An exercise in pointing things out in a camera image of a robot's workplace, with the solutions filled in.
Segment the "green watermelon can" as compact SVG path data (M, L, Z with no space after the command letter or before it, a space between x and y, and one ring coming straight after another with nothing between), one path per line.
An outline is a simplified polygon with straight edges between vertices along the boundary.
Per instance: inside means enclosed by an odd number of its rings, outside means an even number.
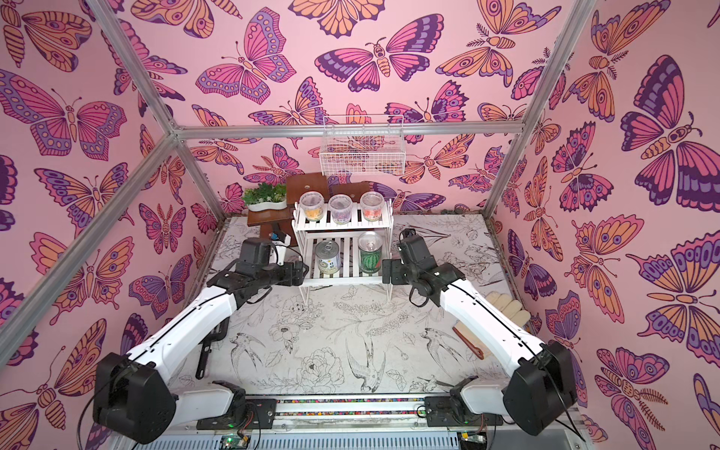
M378 232L363 232L358 238L359 270L375 274L382 268L383 239Z

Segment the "silver tin can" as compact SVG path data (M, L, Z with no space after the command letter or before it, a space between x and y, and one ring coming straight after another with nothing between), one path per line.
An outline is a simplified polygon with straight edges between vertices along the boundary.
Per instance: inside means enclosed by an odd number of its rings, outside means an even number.
M322 240L314 250L318 270L323 275L334 275L341 269L341 250L332 240Z

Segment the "jar with red seeds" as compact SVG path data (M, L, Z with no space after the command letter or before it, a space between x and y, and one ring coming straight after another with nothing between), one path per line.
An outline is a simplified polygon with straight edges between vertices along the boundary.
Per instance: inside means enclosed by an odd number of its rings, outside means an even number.
M384 196L376 191L368 191L360 198L360 209L365 221L380 221L383 217Z

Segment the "jar with yellow seeds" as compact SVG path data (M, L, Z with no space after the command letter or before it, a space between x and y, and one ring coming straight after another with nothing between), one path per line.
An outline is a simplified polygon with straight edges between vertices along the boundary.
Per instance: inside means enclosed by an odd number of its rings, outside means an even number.
M320 222L324 217L324 196L318 191L305 192L299 199L300 209L306 219L311 222Z

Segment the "jar with purple seeds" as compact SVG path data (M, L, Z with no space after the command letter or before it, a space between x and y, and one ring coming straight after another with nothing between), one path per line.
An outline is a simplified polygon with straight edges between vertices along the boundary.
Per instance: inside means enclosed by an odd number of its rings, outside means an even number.
M354 202L346 194L336 194L328 202L333 223L345 225L352 221Z

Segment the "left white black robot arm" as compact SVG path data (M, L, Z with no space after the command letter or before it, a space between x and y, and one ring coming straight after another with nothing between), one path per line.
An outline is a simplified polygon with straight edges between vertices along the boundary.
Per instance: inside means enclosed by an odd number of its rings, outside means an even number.
M275 286L303 284L309 273L304 259L284 257L276 241L245 240L239 257L210 277L178 316L125 354L103 357L86 407L94 422L137 444L150 444L167 429L191 422L227 429L250 425L257 414L240 386L215 381L175 394L170 382L187 356L236 311L262 301Z

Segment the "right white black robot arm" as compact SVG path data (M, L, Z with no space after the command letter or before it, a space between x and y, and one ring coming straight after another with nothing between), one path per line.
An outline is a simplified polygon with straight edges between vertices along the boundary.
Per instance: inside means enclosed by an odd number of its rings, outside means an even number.
M491 351L508 376L506 385L466 379L450 391L459 421L467 414L508 416L531 436L569 414L578 392L570 350L526 332L485 298L459 268L438 264L425 239L413 228L397 243L399 258L382 262L386 285L410 287L426 302L444 309Z

